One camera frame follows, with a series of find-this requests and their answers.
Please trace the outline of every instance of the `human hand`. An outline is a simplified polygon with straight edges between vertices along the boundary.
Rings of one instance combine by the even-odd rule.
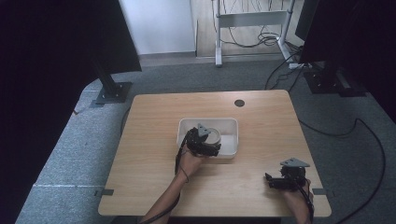
[[[311,181],[306,179],[306,184],[303,186],[303,190],[309,195],[309,200],[312,202],[314,195],[309,191]],[[311,223],[309,209],[306,204],[303,194],[299,190],[280,190],[283,198],[288,205],[288,208],[293,213],[297,220],[297,223]]]
[[[201,164],[207,159],[204,156],[194,156],[191,151],[187,147],[187,144],[184,145],[181,153],[180,164],[177,168],[177,173],[184,173],[184,175],[189,178],[191,175],[195,174],[195,172],[199,169]]]

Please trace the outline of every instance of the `black curtain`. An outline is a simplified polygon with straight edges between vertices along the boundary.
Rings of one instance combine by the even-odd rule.
[[[82,90],[140,71],[119,1],[0,1],[0,222],[14,223]]]

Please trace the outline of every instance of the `wall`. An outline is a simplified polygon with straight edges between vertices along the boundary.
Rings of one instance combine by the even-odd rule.
[[[120,0],[137,53],[195,51],[190,0]]]

